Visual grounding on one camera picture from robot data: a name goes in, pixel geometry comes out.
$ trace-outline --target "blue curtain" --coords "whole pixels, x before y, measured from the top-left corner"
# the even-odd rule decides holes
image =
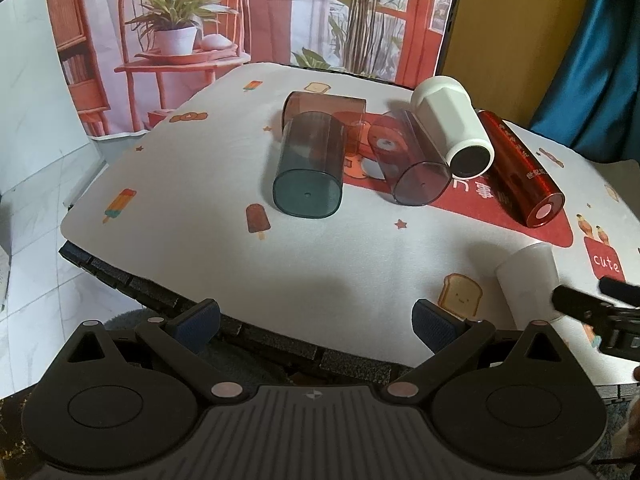
[[[640,162],[640,0],[587,0],[529,128],[596,162]]]

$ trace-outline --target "clear plastic cup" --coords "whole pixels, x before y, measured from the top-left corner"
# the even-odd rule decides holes
[[[399,204],[426,205],[449,185],[449,166],[411,112],[384,114],[370,126],[368,141]]]
[[[283,213],[325,218],[342,201],[345,126],[324,112],[295,115],[284,127],[273,201]]]
[[[324,112],[346,126],[344,155],[354,156],[358,152],[360,134],[366,124],[364,122],[366,109],[367,102],[364,99],[313,92],[292,92],[287,97],[282,109],[282,131],[296,115],[304,112]]]

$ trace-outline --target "backdrop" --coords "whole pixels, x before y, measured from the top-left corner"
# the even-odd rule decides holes
[[[219,60],[156,63],[154,35],[126,22],[141,0],[47,0],[68,88],[87,134],[154,126],[248,61],[330,68],[414,87],[433,75],[451,0],[221,0],[238,11],[207,24],[231,51]]]

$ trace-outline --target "bookshelf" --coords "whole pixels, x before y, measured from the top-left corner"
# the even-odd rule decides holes
[[[104,116],[110,110],[100,79],[84,0],[47,0],[53,37],[69,93],[87,132],[109,134]]]

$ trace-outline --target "red bottle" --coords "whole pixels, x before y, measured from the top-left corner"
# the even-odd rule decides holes
[[[481,110],[478,117],[495,158],[490,172],[508,190],[527,227],[542,227],[564,206],[564,193],[504,121],[493,112]]]

